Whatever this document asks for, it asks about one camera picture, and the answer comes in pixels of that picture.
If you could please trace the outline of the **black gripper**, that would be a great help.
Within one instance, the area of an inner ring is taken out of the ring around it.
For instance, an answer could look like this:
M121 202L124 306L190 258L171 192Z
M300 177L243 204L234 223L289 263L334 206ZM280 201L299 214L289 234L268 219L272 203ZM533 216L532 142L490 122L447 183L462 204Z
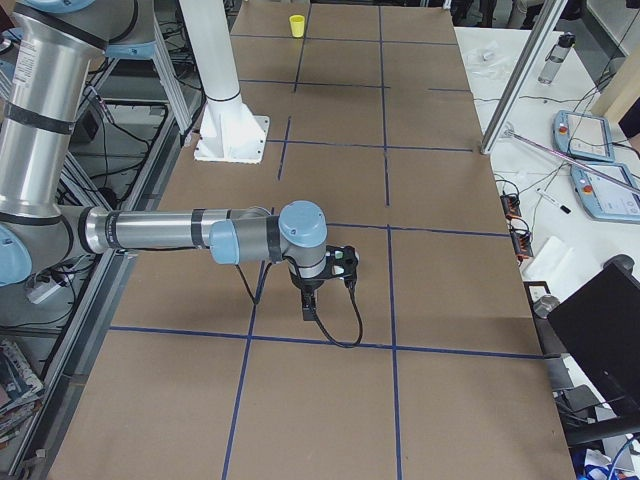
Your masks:
M326 281L342 280L349 295L355 296L358 263L358 254L351 245L327 245L323 259L314 267L299 266L291 259L291 280L302 293L301 310L304 321L317 320L315 291Z

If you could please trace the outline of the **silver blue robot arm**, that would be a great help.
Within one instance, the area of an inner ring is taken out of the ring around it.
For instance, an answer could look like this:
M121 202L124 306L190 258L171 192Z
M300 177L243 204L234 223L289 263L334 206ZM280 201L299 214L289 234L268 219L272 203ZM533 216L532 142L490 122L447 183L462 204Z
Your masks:
M315 293L357 281L350 247L330 246L322 210L295 201L263 208L187 212L63 207L55 193L91 62L150 58L158 25L150 1L20 1L23 37L1 128L1 281L16 284L82 254L109 250L207 249L220 264L287 262L303 316L317 317Z

